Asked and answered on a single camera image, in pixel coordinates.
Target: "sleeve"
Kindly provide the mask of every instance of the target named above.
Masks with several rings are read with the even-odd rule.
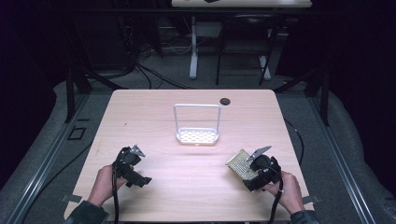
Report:
[[[102,224],[108,213],[87,201],[83,201],[67,218],[64,224]]]
[[[319,224],[315,211],[305,210],[291,214],[291,224]]]

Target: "white desk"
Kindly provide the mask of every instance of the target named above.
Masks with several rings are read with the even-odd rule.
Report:
[[[214,146],[183,146],[176,138],[175,104],[223,105],[219,141]],[[205,113],[194,119],[207,120]],[[73,194],[90,195],[97,170],[112,163],[123,147],[137,144],[147,157],[134,168],[152,177],[142,189],[121,187],[120,221],[196,222],[264,221],[274,201],[269,192],[250,192],[225,163],[241,148],[252,153],[272,146],[283,170],[296,175],[303,197],[308,195],[275,94],[266,90],[114,91]],[[77,203],[69,203],[68,217]],[[114,204],[103,205],[114,219]],[[313,209],[311,204],[306,209]],[[276,220],[289,220],[278,206]]]
[[[213,3],[207,3],[205,0],[172,0],[173,7],[293,7],[304,8],[311,7],[310,0],[219,0]],[[191,19],[191,65],[190,79],[196,79],[198,67],[198,49],[196,41],[196,20]],[[265,59],[260,58],[260,63],[265,64]],[[270,79],[269,70],[265,71],[264,78]]]

